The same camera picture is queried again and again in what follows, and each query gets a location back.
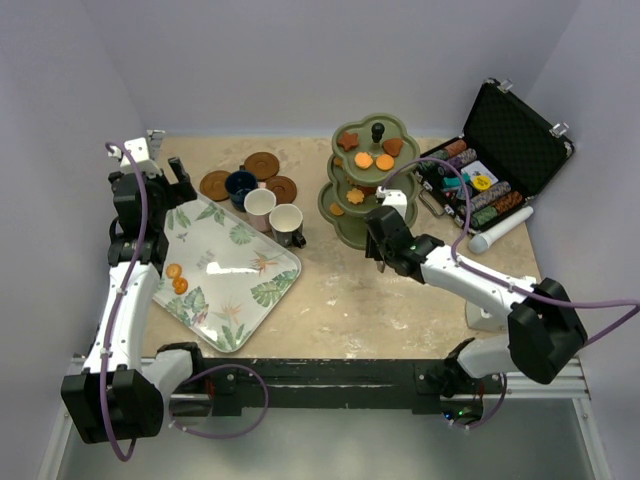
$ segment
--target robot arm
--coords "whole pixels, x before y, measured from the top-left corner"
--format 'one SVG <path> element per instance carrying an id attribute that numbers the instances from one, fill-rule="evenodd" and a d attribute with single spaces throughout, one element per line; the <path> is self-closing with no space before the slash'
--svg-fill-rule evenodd
<path id="1" fill-rule="evenodd" d="M 151 158 L 145 138 L 125 143 L 144 179 L 148 220 L 142 253 L 136 261 L 125 295 L 113 323 L 107 364 L 107 399 L 111 423 L 118 440 L 157 435 L 162 426 L 165 405 L 177 386 L 202 370 L 202 356 L 195 343 L 163 347 L 155 361 L 143 369 L 143 334 L 169 241 L 164 234 L 166 213 L 197 195 L 189 175 L 178 158 L 169 160 L 177 183 L 170 184 L 164 172 Z M 133 168 L 122 152 L 111 156 L 120 161 L 120 169 L 109 175 L 113 203 L 118 216 L 111 224 L 110 265 L 107 302 L 98 332 L 80 375 L 64 378 L 61 394 L 80 436 L 86 443 L 107 440 L 99 401 L 99 376 L 102 369 L 102 342 L 116 294 L 125 278 L 136 248 L 141 221 L 138 182 Z"/>
<path id="2" fill-rule="evenodd" d="M 564 288 L 554 280 L 539 285 L 513 278 L 458 256 L 467 265 L 505 280 L 505 288 L 460 267 L 451 247 L 430 235 L 414 237 L 403 215 L 406 197 L 398 190 L 380 190 L 381 207 L 372 210 L 368 228 L 367 258 L 378 262 L 379 270 L 390 266 L 398 275 L 455 293 L 504 319 L 508 334 L 486 340 L 469 339 L 449 355 L 454 376 L 481 378 L 501 372 L 521 371 L 532 380 L 548 384 L 584 346 L 586 332 L 574 309 L 558 308 L 513 292 L 517 285 L 526 291 L 558 300 L 569 300 Z"/>

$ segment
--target case lid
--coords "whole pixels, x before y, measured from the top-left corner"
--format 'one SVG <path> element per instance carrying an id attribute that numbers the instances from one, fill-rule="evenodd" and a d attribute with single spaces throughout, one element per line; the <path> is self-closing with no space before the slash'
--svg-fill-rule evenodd
<path id="1" fill-rule="evenodd" d="M 495 79 L 480 88 L 464 125 L 465 140 L 487 167 L 519 188 L 537 195 L 573 154 L 573 143 Z"/>

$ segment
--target white cylinder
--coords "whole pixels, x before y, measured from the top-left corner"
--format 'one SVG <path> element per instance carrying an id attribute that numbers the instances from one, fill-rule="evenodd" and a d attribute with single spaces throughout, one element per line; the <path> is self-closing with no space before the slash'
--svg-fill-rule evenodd
<path id="1" fill-rule="evenodd" d="M 469 250 L 479 255 L 489 250 L 489 247 L 503 235 L 509 233 L 533 214 L 532 207 L 521 208 L 518 212 L 505 218 L 499 224 L 491 227 L 486 232 L 474 236 L 469 241 Z"/>

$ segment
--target case latch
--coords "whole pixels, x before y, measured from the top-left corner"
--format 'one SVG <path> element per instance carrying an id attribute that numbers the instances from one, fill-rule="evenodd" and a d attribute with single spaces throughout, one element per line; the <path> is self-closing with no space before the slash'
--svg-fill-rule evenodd
<path id="1" fill-rule="evenodd" d="M 567 130 L 569 130 L 569 125 L 562 122 L 562 123 L 557 123 L 552 129 L 549 130 L 549 132 L 554 137 L 560 138 L 562 135 L 567 133 Z"/>
<path id="2" fill-rule="evenodd" d="M 506 80 L 500 82 L 500 85 L 498 85 L 498 90 L 500 90 L 502 93 L 507 93 L 509 90 L 511 90 L 512 87 L 513 82 L 511 81 L 511 79 L 507 78 Z"/>

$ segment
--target marble table surface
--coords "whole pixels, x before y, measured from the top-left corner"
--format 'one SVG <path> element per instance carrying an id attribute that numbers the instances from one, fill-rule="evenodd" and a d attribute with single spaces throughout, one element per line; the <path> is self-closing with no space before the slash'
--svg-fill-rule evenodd
<path id="1" fill-rule="evenodd" d="M 440 140 L 417 138 L 421 151 Z M 364 252 L 338 240 L 318 211 L 317 197 L 328 182 L 329 138 L 167 137 L 159 155 L 171 178 L 167 158 L 178 156 L 197 189 L 213 170 L 234 171 L 253 152 L 280 159 L 280 174 L 298 186 L 294 203 L 304 213 L 307 247 L 294 250 L 302 274 L 247 343 L 221 354 L 155 302 L 144 337 L 144 356 L 167 343 L 195 341 L 209 357 L 262 358 L 443 358 L 462 340 L 485 337 L 467 327 L 465 301 L 444 290 L 420 285 L 387 269 L 378 273 Z M 221 202 L 232 210 L 229 200 Z M 414 235 L 429 233 L 451 244 L 460 229 L 449 217 L 438 219 L 418 203 Z M 236 213 L 246 219 L 246 215 Z M 526 226 L 521 224 L 483 255 L 460 253 L 513 276 L 539 278 Z"/>

